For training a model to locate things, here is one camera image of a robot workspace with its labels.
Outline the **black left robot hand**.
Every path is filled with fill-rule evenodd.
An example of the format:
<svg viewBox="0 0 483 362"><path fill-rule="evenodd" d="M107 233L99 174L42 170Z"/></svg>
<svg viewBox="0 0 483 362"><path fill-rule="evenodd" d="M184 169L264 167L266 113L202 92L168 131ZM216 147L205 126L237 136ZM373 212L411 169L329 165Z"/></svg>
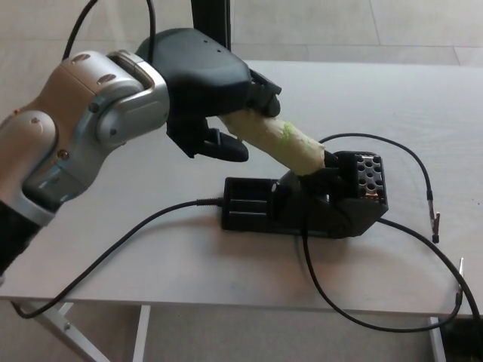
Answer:
<svg viewBox="0 0 483 362"><path fill-rule="evenodd" d="M166 133L190 158L245 162L249 154L242 142L210 128L207 119L246 108L268 117L280 113L281 88L196 29L159 32L136 54L143 60L153 55L152 67L168 88Z"/></svg>

